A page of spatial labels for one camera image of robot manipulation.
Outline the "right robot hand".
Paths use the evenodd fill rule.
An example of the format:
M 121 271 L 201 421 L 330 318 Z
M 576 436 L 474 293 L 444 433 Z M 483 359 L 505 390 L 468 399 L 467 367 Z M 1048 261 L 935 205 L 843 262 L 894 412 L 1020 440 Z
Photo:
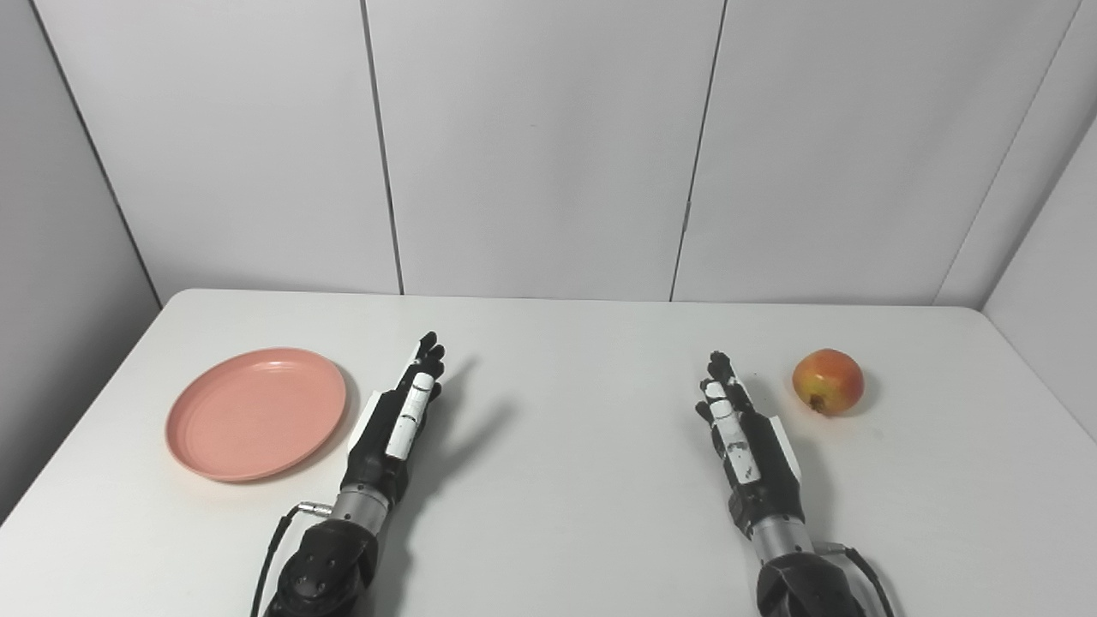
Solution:
M 753 527 L 770 517 L 806 521 L 798 463 L 779 418 L 756 410 L 724 352 L 710 354 L 706 371 L 695 411 L 728 481 L 733 524 L 751 536 Z

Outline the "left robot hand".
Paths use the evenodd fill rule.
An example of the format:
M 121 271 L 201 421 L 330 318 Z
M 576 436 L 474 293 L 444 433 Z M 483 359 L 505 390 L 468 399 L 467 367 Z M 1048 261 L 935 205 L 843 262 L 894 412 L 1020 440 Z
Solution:
M 357 430 L 340 487 L 373 489 L 393 506 L 404 498 L 411 450 L 429 418 L 429 405 L 441 394 L 443 358 L 436 332 L 427 332 L 396 386 L 369 395 L 365 423 Z

